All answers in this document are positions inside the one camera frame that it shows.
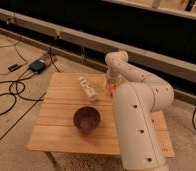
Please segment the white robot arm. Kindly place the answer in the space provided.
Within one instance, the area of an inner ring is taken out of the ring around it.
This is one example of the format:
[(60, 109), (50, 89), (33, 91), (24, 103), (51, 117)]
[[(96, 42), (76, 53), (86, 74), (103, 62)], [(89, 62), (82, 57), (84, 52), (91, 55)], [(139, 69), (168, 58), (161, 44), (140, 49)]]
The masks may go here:
[(169, 106), (173, 87), (159, 76), (128, 63), (126, 51), (105, 56), (107, 83), (115, 83), (113, 113), (122, 164), (130, 171), (169, 171), (151, 112)]

